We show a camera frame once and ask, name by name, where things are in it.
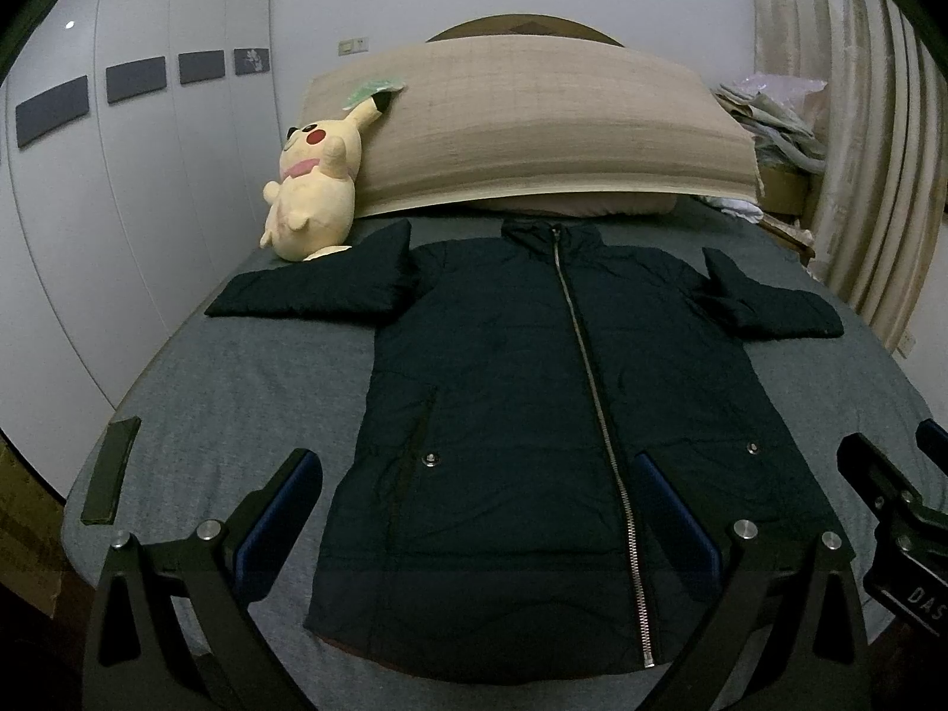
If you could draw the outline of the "dark navy puffer jacket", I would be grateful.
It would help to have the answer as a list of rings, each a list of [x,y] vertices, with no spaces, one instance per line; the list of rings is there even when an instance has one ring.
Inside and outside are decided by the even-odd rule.
[[[540,220],[413,246],[402,222],[240,274],[210,314],[373,331],[305,624],[393,670],[645,670],[696,631],[738,521],[790,554],[839,530],[745,349],[842,321],[718,249],[693,268]]]

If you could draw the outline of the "pile of clothes and bags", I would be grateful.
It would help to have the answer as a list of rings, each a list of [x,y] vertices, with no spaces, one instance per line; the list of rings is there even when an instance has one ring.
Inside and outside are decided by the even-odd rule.
[[[819,79],[757,72],[742,81],[718,85],[713,95],[754,137],[761,165],[822,175],[828,160],[821,136],[826,90],[828,82]]]

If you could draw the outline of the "cardboard box by bed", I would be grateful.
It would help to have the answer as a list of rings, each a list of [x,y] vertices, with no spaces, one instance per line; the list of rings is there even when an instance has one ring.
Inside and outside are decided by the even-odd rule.
[[[61,546],[63,506],[2,438],[2,584],[48,618],[55,616],[68,568]]]

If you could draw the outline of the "wooden bedside cabinet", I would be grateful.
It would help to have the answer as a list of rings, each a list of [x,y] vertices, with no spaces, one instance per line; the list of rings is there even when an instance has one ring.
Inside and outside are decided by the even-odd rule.
[[[815,241],[803,226],[810,196],[810,175],[789,167],[760,167],[758,207],[763,210],[760,226],[778,246],[791,251],[804,267],[815,258]]]

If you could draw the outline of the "beige pillow under mat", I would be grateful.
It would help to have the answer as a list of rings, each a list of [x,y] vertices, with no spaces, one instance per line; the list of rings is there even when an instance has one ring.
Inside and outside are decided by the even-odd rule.
[[[543,217],[612,217],[665,215],[677,207],[678,196],[664,193],[559,193],[497,197],[479,202],[485,210]]]

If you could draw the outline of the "beige pleated curtain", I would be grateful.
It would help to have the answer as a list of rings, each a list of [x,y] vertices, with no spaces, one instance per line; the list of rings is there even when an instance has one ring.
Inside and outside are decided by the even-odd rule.
[[[754,0],[755,67],[821,81],[816,274],[895,348],[946,199],[946,82],[895,0]]]

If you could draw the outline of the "yellow Pikachu plush toy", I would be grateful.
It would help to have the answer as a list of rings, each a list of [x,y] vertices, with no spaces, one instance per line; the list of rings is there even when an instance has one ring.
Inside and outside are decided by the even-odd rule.
[[[363,133],[386,114],[393,97],[395,90],[377,90],[342,119],[289,129],[278,162],[280,178],[262,190],[268,212],[260,249],[270,247],[286,262],[347,251]]]

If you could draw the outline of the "green patterned cloth piece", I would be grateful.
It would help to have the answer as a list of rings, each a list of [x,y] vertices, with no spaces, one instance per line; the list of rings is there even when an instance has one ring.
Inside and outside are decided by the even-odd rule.
[[[405,88],[405,84],[395,79],[374,79],[374,81],[361,82],[355,88],[354,92],[348,95],[347,100],[342,105],[346,113],[354,111],[363,101],[376,95],[376,93],[399,93]]]

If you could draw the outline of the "white wall socket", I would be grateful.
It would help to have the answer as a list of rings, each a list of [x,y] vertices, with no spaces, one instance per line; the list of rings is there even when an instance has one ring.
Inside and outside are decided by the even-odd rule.
[[[339,56],[356,55],[357,53],[365,53],[366,50],[368,50],[368,39],[366,37],[341,40],[338,43]]]

